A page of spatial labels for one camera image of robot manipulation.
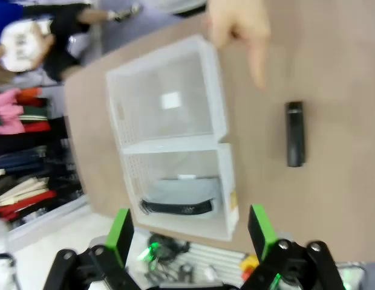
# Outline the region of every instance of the black shorts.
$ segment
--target black shorts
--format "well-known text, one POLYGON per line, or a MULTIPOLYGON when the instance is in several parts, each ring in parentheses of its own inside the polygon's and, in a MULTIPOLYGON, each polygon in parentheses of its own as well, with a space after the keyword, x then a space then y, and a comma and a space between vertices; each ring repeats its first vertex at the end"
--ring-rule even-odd
POLYGON ((80 65, 79 60, 67 51, 67 46, 72 35, 86 33, 90 29, 89 25, 79 23, 77 17, 84 9, 91 6, 78 3, 59 5, 59 7, 50 25, 50 31, 56 40, 44 62, 44 70, 57 82, 61 82, 63 71, 71 66, 80 65))

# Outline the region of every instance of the white shirt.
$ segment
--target white shirt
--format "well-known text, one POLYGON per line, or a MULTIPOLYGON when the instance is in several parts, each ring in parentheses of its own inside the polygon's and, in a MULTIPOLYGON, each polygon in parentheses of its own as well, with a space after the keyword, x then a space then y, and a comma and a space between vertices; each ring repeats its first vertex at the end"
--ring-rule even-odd
MULTIPOLYGON (((0 44, 5 47, 1 58, 2 66, 8 71, 20 73, 28 71, 33 61, 40 55, 42 48, 33 34, 32 20, 15 21, 6 26, 1 34, 0 44)), ((50 33, 50 20, 35 21, 43 35, 50 33)))

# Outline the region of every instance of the shoe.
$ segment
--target shoe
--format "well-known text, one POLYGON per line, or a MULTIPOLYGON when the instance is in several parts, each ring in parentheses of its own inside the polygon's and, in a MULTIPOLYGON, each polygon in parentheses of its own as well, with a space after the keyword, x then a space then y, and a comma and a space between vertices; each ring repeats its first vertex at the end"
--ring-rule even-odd
POLYGON ((139 13, 143 11, 143 5, 139 3, 135 3, 131 6, 129 10, 123 10, 117 13, 117 16, 115 17, 116 22, 121 22, 123 20, 132 18, 134 16, 137 16, 139 13))

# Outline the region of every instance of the blue shirt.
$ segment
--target blue shirt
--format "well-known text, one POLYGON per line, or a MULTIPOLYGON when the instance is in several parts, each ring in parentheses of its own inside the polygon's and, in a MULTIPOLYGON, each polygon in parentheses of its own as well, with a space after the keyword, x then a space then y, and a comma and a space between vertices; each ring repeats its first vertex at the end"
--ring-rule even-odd
POLYGON ((0 0, 0 38, 2 30, 10 23, 22 19, 24 7, 19 4, 0 0))

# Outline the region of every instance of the table top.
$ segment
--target table top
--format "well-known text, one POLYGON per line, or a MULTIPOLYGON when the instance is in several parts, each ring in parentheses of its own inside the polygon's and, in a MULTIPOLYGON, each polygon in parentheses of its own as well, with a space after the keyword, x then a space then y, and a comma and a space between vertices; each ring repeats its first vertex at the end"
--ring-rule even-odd
MULTIPOLYGON (((231 242, 149 228, 213 247, 251 251, 249 205, 301 245, 320 239, 337 261, 375 261, 375 1, 271 1, 268 87, 251 81, 244 47, 220 51, 240 220, 231 242), (285 102, 304 101, 307 162, 289 168, 285 102)), ((109 122, 105 73, 196 33, 204 16, 143 37, 65 84, 72 148, 96 211, 129 207, 109 122)))

